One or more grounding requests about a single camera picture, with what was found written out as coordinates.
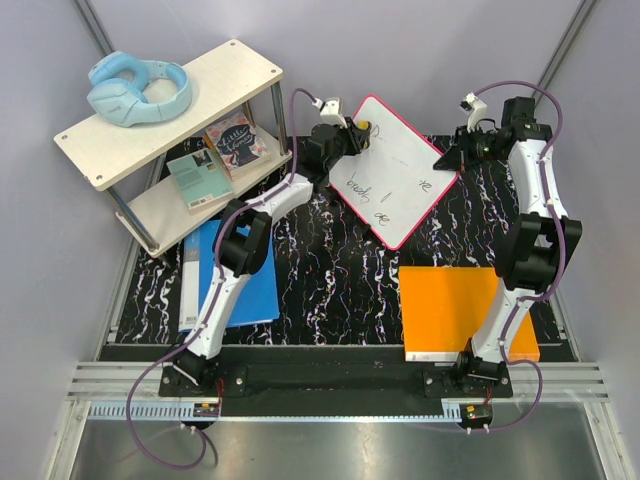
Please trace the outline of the yellow whiteboard eraser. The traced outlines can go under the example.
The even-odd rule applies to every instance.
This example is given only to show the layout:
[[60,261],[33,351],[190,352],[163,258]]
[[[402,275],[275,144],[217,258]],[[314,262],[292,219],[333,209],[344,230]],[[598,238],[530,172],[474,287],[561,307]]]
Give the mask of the yellow whiteboard eraser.
[[369,147],[371,129],[372,124],[369,121],[358,121],[356,123],[356,141],[359,151]]

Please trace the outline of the pink framed whiteboard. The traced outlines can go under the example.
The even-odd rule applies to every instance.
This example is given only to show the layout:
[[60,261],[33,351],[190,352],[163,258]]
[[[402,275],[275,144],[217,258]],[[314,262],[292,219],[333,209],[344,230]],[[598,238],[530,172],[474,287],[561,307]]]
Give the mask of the pink framed whiteboard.
[[332,168],[330,185],[384,246],[399,249],[458,180],[433,165],[442,153],[375,95],[354,115],[371,123],[370,145]]

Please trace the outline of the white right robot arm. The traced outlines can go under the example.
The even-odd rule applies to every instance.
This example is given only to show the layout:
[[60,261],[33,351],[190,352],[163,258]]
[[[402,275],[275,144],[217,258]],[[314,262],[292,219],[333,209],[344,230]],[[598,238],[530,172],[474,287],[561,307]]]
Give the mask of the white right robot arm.
[[444,371],[446,392],[478,397],[508,383],[515,334],[531,306],[557,289],[582,235],[568,217],[552,167],[552,129],[533,120],[505,120],[491,131],[461,126],[451,147],[434,163],[439,171],[466,172],[503,160],[511,173],[519,214],[496,255],[499,279],[485,321]]

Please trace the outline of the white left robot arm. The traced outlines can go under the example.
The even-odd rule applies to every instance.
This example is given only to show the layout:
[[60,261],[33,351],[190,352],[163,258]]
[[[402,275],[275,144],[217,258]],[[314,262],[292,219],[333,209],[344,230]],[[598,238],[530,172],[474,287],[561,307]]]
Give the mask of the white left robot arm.
[[215,386],[215,359],[224,331],[242,290],[267,258],[273,224],[327,187],[330,170],[339,160],[368,148],[371,130],[370,122],[351,118],[344,126],[316,125],[308,138],[293,141],[302,154],[294,156],[288,177],[260,196],[227,204],[213,243],[214,265],[204,304],[172,357],[172,368],[190,393],[203,396]]

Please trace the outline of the Little Women book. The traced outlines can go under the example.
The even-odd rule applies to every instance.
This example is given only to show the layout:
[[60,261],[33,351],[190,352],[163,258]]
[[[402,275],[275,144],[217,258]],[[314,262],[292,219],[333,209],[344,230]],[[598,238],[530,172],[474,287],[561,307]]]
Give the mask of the Little Women book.
[[204,139],[232,180],[246,176],[271,160],[267,145],[243,112],[207,126]]

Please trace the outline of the white two-tier shelf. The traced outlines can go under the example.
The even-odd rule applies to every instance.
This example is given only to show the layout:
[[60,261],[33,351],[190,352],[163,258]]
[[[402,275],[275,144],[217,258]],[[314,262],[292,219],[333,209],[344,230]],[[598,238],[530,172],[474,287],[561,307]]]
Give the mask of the white two-tier shelf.
[[158,159],[170,148],[200,132],[232,110],[271,92],[278,134],[257,130],[271,154],[269,161],[233,181],[240,196],[288,162],[283,70],[238,39],[231,39],[185,65],[194,83],[194,100],[185,114],[167,124],[122,128],[92,115],[58,133],[54,141],[81,175],[99,192],[110,195],[116,216],[147,251],[157,258],[187,234],[221,211],[225,201],[190,214],[176,182],[165,178],[125,202],[116,184]]

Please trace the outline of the teal paperback book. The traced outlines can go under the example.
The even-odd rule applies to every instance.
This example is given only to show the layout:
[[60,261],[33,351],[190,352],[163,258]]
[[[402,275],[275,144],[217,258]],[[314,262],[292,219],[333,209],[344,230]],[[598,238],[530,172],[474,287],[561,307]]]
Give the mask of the teal paperback book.
[[225,166],[209,148],[171,160],[167,166],[191,215],[234,196]]

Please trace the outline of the blue folder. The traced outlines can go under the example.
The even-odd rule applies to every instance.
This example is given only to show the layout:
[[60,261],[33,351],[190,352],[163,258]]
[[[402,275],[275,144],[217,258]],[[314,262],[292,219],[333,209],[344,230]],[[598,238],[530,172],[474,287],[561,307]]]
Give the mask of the blue folder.
[[[214,273],[213,245],[220,221],[210,220],[184,239],[178,331],[195,326]],[[258,273],[253,275],[234,306],[227,328],[271,323],[280,315],[272,241]]]

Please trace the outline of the orange book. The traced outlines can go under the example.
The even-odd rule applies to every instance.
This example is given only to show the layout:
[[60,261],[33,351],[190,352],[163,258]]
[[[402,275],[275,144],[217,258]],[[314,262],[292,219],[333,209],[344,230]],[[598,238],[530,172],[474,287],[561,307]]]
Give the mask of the orange book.
[[453,362],[470,345],[500,362],[540,358],[529,309],[535,294],[509,290],[491,267],[399,269],[405,360]]

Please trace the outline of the light blue headphones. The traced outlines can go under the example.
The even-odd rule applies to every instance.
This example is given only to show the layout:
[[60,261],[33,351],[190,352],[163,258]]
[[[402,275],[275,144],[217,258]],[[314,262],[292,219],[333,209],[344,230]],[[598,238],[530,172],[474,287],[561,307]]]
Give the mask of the light blue headphones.
[[[115,51],[91,68],[88,79],[88,103],[104,120],[120,127],[169,121],[185,113],[192,103],[189,77],[175,63],[140,60]],[[175,94],[166,101],[151,102],[144,90],[156,80],[173,83]]]

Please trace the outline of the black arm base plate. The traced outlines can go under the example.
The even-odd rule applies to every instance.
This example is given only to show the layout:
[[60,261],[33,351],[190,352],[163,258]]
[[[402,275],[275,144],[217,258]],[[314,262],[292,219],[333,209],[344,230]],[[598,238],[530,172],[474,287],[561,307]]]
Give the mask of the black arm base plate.
[[426,398],[506,399],[513,396],[508,374],[490,386],[461,387],[452,368],[432,363],[364,362],[219,362],[205,370],[195,385],[171,367],[163,369],[159,384],[162,397],[211,396],[221,392],[230,398],[258,393],[356,391],[400,392]]

